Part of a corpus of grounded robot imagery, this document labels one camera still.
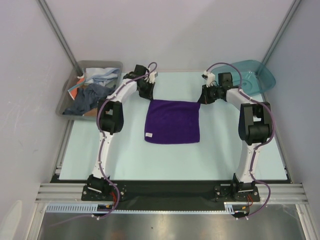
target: metal floor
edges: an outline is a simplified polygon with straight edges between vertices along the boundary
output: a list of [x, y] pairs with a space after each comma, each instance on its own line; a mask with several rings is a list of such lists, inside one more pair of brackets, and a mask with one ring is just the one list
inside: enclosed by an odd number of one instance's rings
[[269, 205], [249, 220], [217, 214], [114, 213], [95, 220], [46, 213], [38, 240], [305, 240], [295, 205]]

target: light blue table surface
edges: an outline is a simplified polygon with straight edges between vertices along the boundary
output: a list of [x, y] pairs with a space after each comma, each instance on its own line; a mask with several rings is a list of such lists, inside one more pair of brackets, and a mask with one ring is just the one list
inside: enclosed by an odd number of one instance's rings
[[[201, 72], [160, 72], [153, 91], [155, 99], [198, 101], [205, 81]], [[257, 95], [255, 100], [262, 101]], [[242, 141], [238, 135], [239, 111], [218, 100], [201, 105], [200, 142], [159, 145], [144, 140], [149, 101], [131, 95], [123, 105], [124, 126], [113, 138], [109, 166], [113, 180], [229, 180], [236, 171]], [[86, 180], [98, 154], [99, 132], [95, 121], [75, 120], [63, 160], [60, 180]], [[257, 179], [286, 180], [275, 140], [260, 153]]]

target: gray wall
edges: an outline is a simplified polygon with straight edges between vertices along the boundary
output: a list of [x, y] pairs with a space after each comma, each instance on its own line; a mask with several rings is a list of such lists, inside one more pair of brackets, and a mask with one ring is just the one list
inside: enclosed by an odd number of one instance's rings
[[293, 0], [47, 2], [78, 60], [203, 71], [221, 61], [261, 61]]
[[21, 240], [66, 126], [55, 108], [71, 64], [35, 0], [2, 0], [0, 33], [0, 223], [22, 200]]
[[267, 67], [276, 79], [267, 98], [296, 183], [303, 183], [320, 223], [320, 1], [302, 1]]

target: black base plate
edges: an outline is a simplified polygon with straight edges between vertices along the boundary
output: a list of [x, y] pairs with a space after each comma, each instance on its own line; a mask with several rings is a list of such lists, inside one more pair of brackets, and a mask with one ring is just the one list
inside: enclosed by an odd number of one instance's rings
[[[117, 186], [120, 192], [120, 202], [126, 198], [126, 185], [118, 185]], [[112, 192], [117, 196], [117, 192], [115, 189]], [[100, 202], [100, 201], [113, 201], [113, 197], [110, 194], [104, 194], [98, 191], [94, 191], [89, 189], [87, 185], [83, 187], [82, 190], [82, 201], [93, 201], [93, 202]]]
[[253, 191], [238, 192], [231, 194], [230, 186], [215, 186], [215, 201], [220, 202], [248, 202], [248, 195], [251, 196], [253, 202], [260, 202], [258, 188], [255, 186]]

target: purple cloth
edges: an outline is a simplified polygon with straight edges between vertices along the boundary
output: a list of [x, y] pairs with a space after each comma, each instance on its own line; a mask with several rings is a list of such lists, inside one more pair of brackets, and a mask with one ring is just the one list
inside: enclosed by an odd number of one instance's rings
[[152, 100], [146, 114], [144, 139], [153, 144], [192, 144], [200, 141], [200, 103]]

